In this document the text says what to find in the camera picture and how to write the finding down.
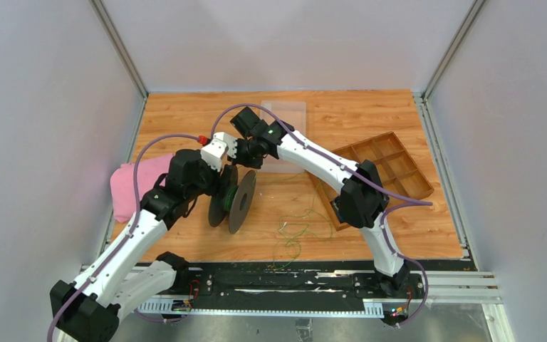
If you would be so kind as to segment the dark grey perforated spool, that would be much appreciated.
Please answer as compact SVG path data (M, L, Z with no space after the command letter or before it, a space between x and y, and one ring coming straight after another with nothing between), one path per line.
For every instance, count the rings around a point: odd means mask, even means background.
M225 219L230 234L236 234L249 213L256 189L256 172L248 171L239 180L236 166L236 186L231 188L226 197L211 197L208 211L208 222L211 227L219 226Z

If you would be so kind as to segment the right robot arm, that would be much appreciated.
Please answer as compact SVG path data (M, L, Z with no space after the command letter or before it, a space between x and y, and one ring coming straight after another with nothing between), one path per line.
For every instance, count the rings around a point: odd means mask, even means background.
M267 123L247 104L230 123L240 134L235 161L256 167L266 157L298 165L336 192L331 205L339 222L357 228L373 255L382 293L400 295L407 288L409 268L387 226L389 196L375 164L349 160L311 142L276 118Z

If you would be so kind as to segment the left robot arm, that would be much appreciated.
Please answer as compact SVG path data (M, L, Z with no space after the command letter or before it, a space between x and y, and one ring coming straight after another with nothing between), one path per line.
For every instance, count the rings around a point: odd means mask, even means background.
M153 188L137 196L130 221L106 250L72 282L58 281L52 287L48 341L56 329L77 341L109 341L120 323L155 294L188 289L188 263L171 252L141 273L128 274L177 220L189 215L198 197L219 194L227 152L227 147L209 144L171 157Z

